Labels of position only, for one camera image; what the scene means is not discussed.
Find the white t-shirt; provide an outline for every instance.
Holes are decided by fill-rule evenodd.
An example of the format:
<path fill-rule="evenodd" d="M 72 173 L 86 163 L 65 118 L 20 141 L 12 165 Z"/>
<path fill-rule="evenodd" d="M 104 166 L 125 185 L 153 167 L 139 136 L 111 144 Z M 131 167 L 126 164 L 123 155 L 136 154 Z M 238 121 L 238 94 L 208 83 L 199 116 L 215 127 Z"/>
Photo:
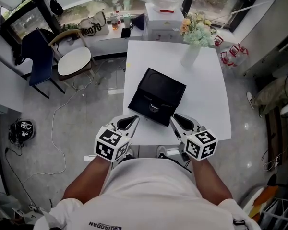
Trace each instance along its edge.
<path fill-rule="evenodd" d="M 50 211 L 67 230 L 231 230 L 233 220 L 245 220 L 249 230 L 255 221 L 226 199 L 218 206 L 203 199 L 192 174 L 167 159 L 133 159 L 118 165 L 100 196 L 84 205 L 64 199 Z M 48 230 L 45 217 L 34 230 Z"/>

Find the man's right arm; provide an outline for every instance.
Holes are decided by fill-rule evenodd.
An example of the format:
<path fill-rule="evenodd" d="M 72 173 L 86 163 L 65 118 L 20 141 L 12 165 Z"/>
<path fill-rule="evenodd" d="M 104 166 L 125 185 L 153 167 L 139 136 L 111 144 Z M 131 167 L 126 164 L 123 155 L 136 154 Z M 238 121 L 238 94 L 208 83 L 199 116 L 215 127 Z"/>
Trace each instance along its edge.
<path fill-rule="evenodd" d="M 232 198 L 229 189 L 222 182 L 207 159 L 201 161 L 190 159 L 197 189 L 204 199 L 215 205 L 219 205 L 225 199 Z"/>

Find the sleeve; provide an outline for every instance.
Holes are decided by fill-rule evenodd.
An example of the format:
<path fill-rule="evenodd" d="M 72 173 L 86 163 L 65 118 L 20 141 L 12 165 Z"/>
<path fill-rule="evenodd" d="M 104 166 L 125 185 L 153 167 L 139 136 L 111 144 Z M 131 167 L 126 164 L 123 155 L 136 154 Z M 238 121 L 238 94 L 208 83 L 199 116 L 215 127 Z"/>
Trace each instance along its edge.
<path fill-rule="evenodd" d="M 57 206 L 51 209 L 49 212 L 57 222 L 62 226 L 62 229 L 65 228 L 67 220 L 72 212 L 76 211 L 83 204 L 75 198 L 67 198 L 60 201 Z M 33 230 L 49 230 L 49 225 L 46 221 L 46 218 L 43 216 L 34 225 Z"/>
<path fill-rule="evenodd" d="M 220 208 L 227 210 L 233 216 L 234 220 L 244 220 L 249 230 L 261 230 L 257 222 L 251 219 L 243 209 L 238 206 L 234 199 L 225 199 L 219 205 Z"/>

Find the white chair seat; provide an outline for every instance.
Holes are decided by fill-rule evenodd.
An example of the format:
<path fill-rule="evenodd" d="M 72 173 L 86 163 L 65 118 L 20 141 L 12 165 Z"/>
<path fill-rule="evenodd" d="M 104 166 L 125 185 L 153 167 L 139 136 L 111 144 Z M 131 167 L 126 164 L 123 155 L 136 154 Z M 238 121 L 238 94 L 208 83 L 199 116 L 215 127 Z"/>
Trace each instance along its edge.
<path fill-rule="evenodd" d="M 64 55 L 58 63 L 60 75 L 70 75 L 83 68 L 91 60 L 91 52 L 87 47 L 80 47 Z"/>

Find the khaki pants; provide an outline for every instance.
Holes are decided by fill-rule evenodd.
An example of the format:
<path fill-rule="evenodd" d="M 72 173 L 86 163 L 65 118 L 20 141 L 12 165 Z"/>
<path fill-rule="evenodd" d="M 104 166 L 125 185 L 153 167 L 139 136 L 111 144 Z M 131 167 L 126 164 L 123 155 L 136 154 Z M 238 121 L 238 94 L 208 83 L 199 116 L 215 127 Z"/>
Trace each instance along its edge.
<path fill-rule="evenodd" d="M 262 90 L 260 90 L 259 93 L 252 99 L 253 106 L 264 106 L 261 114 L 265 115 L 269 113 L 279 104 L 280 101 L 288 100 L 288 78 L 286 80 L 286 77 L 287 76 L 275 79 L 273 82 L 269 83 Z"/>

